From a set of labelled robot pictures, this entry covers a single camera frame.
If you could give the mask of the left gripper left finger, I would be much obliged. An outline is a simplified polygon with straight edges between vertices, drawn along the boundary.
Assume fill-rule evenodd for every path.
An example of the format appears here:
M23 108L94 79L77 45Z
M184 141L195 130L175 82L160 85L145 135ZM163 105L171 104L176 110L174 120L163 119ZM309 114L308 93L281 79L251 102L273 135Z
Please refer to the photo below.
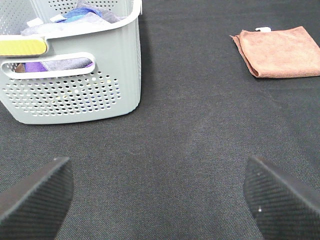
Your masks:
M57 157L0 194L0 238L54 240L73 195L72 162Z

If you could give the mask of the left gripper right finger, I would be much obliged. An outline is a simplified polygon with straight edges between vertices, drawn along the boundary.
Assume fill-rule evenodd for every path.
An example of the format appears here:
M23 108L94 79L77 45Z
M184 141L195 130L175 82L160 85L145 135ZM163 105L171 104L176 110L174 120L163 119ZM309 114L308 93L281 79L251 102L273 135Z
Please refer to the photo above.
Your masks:
M265 240L320 238L320 193L266 159L248 159L243 193Z

